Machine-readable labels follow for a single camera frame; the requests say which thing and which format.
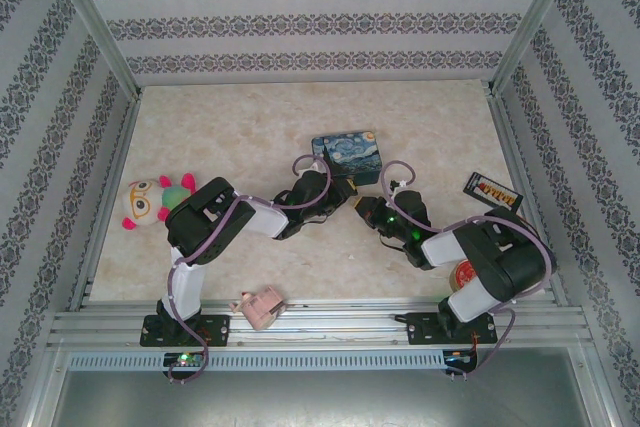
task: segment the pink toy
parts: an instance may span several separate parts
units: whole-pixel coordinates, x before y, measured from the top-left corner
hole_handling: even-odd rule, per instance
[[[133,230],[138,225],[164,222],[169,212],[195,191],[193,174],[184,174],[180,185],[172,185],[171,179],[164,175],[158,180],[136,180],[122,195],[126,215],[122,226]]]
[[[271,286],[257,294],[244,292],[239,304],[229,304],[231,310],[242,312],[254,330],[267,329],[287,310],[282,296]]]

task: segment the marble floor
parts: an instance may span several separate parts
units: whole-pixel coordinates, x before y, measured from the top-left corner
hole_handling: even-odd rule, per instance
[[[293,185],[291,163],[310,152],[313,137],[355,130],[375,132],[383,161],[415,168],[414,187],[435,226],[488,210],[462,193],[473,171],[511,186],[480,82],[431,81],[147,87],[120,188],[192,172],[198,186],[223,176],[240,192],[272,198]],[[408,178],[395,169],[391,177]],[[379,185],[359,190],[380,193]],[[92,301],[165,292],[164,224],[126,231],[123,215],[117,201]],[[203,298],[236,299],[266,284],[290,299],[442,298],[451,268],[415,269],[345,205],[284,242],[241,233],[209,264]]]

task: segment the starry night box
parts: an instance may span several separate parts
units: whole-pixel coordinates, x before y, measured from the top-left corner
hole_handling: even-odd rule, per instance
[[[314,155],[331,161],[331,175],[350,178],[356,185],[378,182],[382,159],[373,132],[316,137],[311,141],[311,148]]]

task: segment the wire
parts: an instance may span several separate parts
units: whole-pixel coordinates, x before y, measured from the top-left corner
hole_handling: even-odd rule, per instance
[[[521,215],[518,215],[518,218],[523,224],[525,224],[529,228],[532,234],[535,234],[536,237],[540,238],[540,234],[538,234],[538,231],[535,229],[533,225],[531,225],[531,223],[527,219],[525,219]]]
[[[411,172],[411,179],[409,181],[407,181],[406,185],[411,185],[413,183],[413,181],[416,179],[416,172],[415,172],[415,170],[413,170],[413,167],[411,167],[406,162],[403,162],[402,160],[392,160],[390,162],[387,162],[386,164],[384,164],[382,166],[382,170],[380,171],[380,182],[382,183],[382,195],[384,196],[384,198],[387,201],[387,203],[396,212],[398,212],[401,216],[403,216],[405,219],[407,219],[409,222],[411,222],[414,225],[417,225],[418,227],[420,227],[420,228],[422,228],[424,230],[427,230],[429,232],[434,232],[434,233],[448,232],[450,230],[453,230],[453,229],[456,229],[458,227],[461,227],[461,226],[463,226],[465,224],[468,224],[468,223],[471,223],[471,222],[480,222],[480,221],[493,222],[493,223],[496,223],[496,224],[504,225],[505,227],[509,227],[510,229],[515,230],[519,234],[521,234],[524,237],[526,237],[528,240],[530,240],[533,243],[533,245],[535,245],[538,248],[538,250],[540,251],[540,254],[542,255],[542,259],[544,260],[544,266],[545,266],[545,272],[544,272],[544,276],[543,276],[542,280],[540,282],[538,282],[538,284],[536,284],[533,287],[531,287],[529,290],[525,290],[524,292],[520,292],[519,294],[517,294],[514,297],[514,299],[520,299],[522,297],[526,297],[526,296],[529,296],[529,295],[532,295],[532,294],[538,292],[549,281],[549,279],[551,278],[551,274],[553,272],[553,264],[551,262],[551,257],[549,256],[549,252],[545,248],[545,246],[542,243],[542,241],[538,238],[538,236],[534,235],[528,229],[526,229],[524,227],[521,227],[520,225],[518,225],[518,224],[516,224],[514,222],[511,222],[511,221],[505,220],[505,219],[501,219],[499,217],[490,217],[490,216],[486,216],[486,215],[476,215],[476,216],[473,216],[473,217],[469,217],[466,220],[462,220],[460,222],[456,222],[455,224],[451,224],[450,226],[445,227],[444,229],[436,229],[434,227],[425,225],[422,222],[417,221],[416,219],[411,217],[409,214],[404,212],[393,201],[393,198],[392,198],[391,194],[389,193],[389,188],[387,187],[387,182],[385,180],[385,174],[387,172],[387,169],[389,169],[389,167],[391,167],[392,165],[402,165],[403,167],[406,167],[409,170],[409,172]],[[498,310],[498,309],[500,309],[500,308],[502,308],[502,307],[504,307],[505,305],[508,305],[508,304],[509,304],[509,302],[504,302],[504,303],[496,306],[495,309]]]
[[[509,333],[511,332],[511,329],[513,329],[513,325],[516,323],[516,311],[507,307],[507,308],[502,309],[502,310],[494,311],[493,313],[494,314],[501,314],[503,312],[509,312],[511,314],[511,320],[509,321],[509,324],[507,325],[507,328],[504,329],[504,332],[500,336],[500,339],[498,340],[498,342],[496,342],[496,345],[493,346],[493,349],[491,349],[491,352],[489,352],[489,354],[482,360],[482,363],[480,365],[478,365],[472,372],[470,372],[469,375],[475,375],[478,372],[478,370],[480,370],[482,367],[484,367],[485,365],[487,365],[491,361],[493,356],[496,355],[496,352],[498,352],[498,349],[507,340],[507,337],[509,336]]]
[[[404,252],[404,250],[402,250],[400,247],[396,247],[395,245],[385,244],[384,241],[382,240],[382,234],[378,234],[378,239],[380,239],[380,243],[384,245],[386,248],[397,250],[398,252]]]
[[[307,224],[324,224],[327,221],[328,218],[329,218],[329,216],[325,215],[324,219],[322,219],[322,220],[307,220],[306,222],[304,222],[302,224],[302,227],[304,227]]]
[[[476,216],[473,216],[473,217],[469,217],[466,220],[457,222],[455,224],[451,224],[448,227],[445,227],[444,229],[436,229],[436,228],[433,228],[431,226],[425,225],[422,222],[419,222],[419,221],[415,220],[413,217],[411,217],[406,212],[404,212],[393,201],[393,196],[389,192],[389,188],[387,187],[387,182],[385,180],[385,173],[387,172],[387,169],[389,169],[389,167],[391,167],[392,165],[402,165],[403,167],[405,167],[405,168],[407,168],[409,170],[409,172],[411,173],[411,179],[409,181],[407,181],[406,185],[411,185],[413,183],[413,181],[416,179],[416,172],[413,169],[413,167],[411,167],[409,164],[407,164],[406,162],[403,162],[401,160],[392,160],[391,162],[387,162],[385,165],[382,166],[382,170],[380,171],[380,182],[382,183],[382,194],[383,194],[385,200],[387,201],[387,203],[396,212],[398,212],[400,215],[402,215],[405,219],[407,219],[412,224],[417,225],[418,227],[420,227],[420,228],[422,228],[424,230],[427,230],[429,232],[442,233],[442,232],[448,232],[448,231],[453,230],[453,229],[457,229],[458,227],[461,227],[461,226],[463,226],[465,224],[468,224],[468,223],[471,223],[471,222],[494,222],[496,224],[504,225],[505,227],[508,227],[508,228],[510,228],[512,230],[515,230],[516,232],[518,232],[519,234],[523,235],[528,240],[530,240],[531,243],[533,243],[533,245],[536,246],[536,248],[540,251],[540,254],[542,255],[542,259],[544,260],[544,268],[545,268],[544,276],[543,276],[543,278],[542,278],[542,280],[540,282],[538,282],[536,285],[534,285],[530,289],[525,290],[523,292],[520,292],[519,294],[516,294],[516,296],[513,298],[513,300],[521,299],[523,297],[527,297],[529,295],[535,294],[536,292],[541,290],[543,288],[543,286],[549,281],[549,279],[551,278],[551,274],[553,272],[553,263],[551,262],[551,257],[549,255],[549,252],[547,251],[546,247],[544,246],[544,244],[540,240],[540,238],[538,236],[538,233],[535,231],[535,229],[533,229],[533,227],[530,224],[529,224],[529,227],[523,228],[523,227],[521,227],[520,225],[518,225],[518,224],[516,224],[514,222],[511,222],[511,221],[505,220],[505,219],[501,219],[499,217],[491,217],[491,216],[486,216],[486,215],[476,215]],[[494,348],[491,350],[489,355],[482,361],[482,363],[479,366],[477,366],[473,370],[474,373],[477,372],[481,367],[485,366],[493,358],[493,356],[496,354],[498,349],[500,349],[502,344],[507,339],[507,336],[509,335],[509,333],[511,332],[511,329],[513,328],[513,325],[515,324],[516,313],[515,313],[515,311],[513,309],[506,307],[507,305],[509,305],[509,302],[503,302],[503,303],[495,306],[493,309],[491,309],[489,311],[492,314],[499,314],[499,313],[503,313],[503,312],[509,312],[511,314],[511,320],[509,321],[509,325],[507,325],[507,328],[505,329],[504,333],[502,334],[502,336],[500,337],[500,339],[498,340],[498,342],[496,343]]]
[[[169,299],[169,307],[171,308],[171,313],[173,314],[173,318],[178,322],[180,327],[182,327],[185,330],[185,332],[187,332],[191,337],[196,339],[196,341],[198,341],[198,343],[202,346],[202,356],[203,356],[203,360],[202,360],[202,363],[200,365],[200,368],[196,372],[194,372],[192,375],[187,377],[186,379],[180,379],[180,383],[181,384],[186,384],[187,382],[191,382],[191,381],[197,379],[205,371],[205,369],[207,368],[207,365],[209,365],[209,346],[207,345],[207,342],[198,333],[194,332],[193,329],[191,329],[186,324],[184,319],[182,317],[180,317],[180,314],[178,313],[178,308],[176,307],[175,299],[174,299],[174,296],[173,296],[173,276],[175,275],[175,272],[178,270],[178,266],[181,263],[188,264],[189,262],[194,261],[205,250],[207,250],[207,248],[213,243],[213,241],[216,239],[216,237],[218,237],[218,235],[220,234],[222,229],[225,227],[225,225],[227,224],[227,222],[231,218],[231,215],[233,214],[233,211],[235,210],[235,208],[238,206],[238,204],[240,202],[242,202],[244,200],[254,200],[254,201],[260,202],[261,204],[264,204],[264,205],[266,205],[266,206],[268,206],[268,207],[270,207],[270,208],[272,208],[274,210],[304,209],[304,208],[309,207],[309,206],[319,202],[320,200],[322,200],[324,198],[324,196],[327,194],[327,192],[329,191],[329,188],[331,187],[331,171],[329,169],[329,165],[324,161],[324,159],[322,157],[319,157],[319,156],[316,156],[316,155],[312,155],[312,154],[301,155],[300,157],[298,157],[293,162],[293,166],[291,167],[291,170],[293,170],[293,173],[297,176],[298,175],[298,171],[296,170],[296,166],[298,165],[298,163],[301,160],[309,159],[309,158],[312,158],[316,162],[321,163],[322,166],[325,169],[325,173],[327,174],[327,182],[326,182],[326,184],[324,186],[324,189],[322,190],[322,192],[316,198],[314,198],[313,200],[310,200],[309,202],[305,202],[305,203],[299,204],[299,205],[277,205],[277,204],[274,204],[273,202],[261,199],[259,197],[252,197],[250,195],[238,195],[235,199],[233,199],[233,202],[231,203],[231,205],[229,206],[229,208],[225,212],[224,216],[220,220],[220,223],[218,223],[217,227],[214,229],[214,231],[211,233],[211,235],[207,238],[207,240],[205,240],[202,243],[202,245],[200,247],[198,247],[193,254],[191,254],[190,256],[188,256],[186,258],[185,257],[180,257],[179,259],[177,259],[174,262],[173,266],[171,267],[171,270],[169,271],[169,277],[167,278],[167,297]],[[169,377],[169,382],[171,382],[171,383],[173,383],[176,380],[172,375],[173,369],[176,366],[177,366],[177,363],[171,364],[169,366],[169,371],[167,372],[167,376]]]

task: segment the metal floor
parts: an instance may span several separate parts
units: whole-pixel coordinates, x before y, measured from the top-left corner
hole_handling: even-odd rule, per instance
[[[439,371],[68,372],[55,426],[577,427],[566,349],[503,350],[468,382]]]

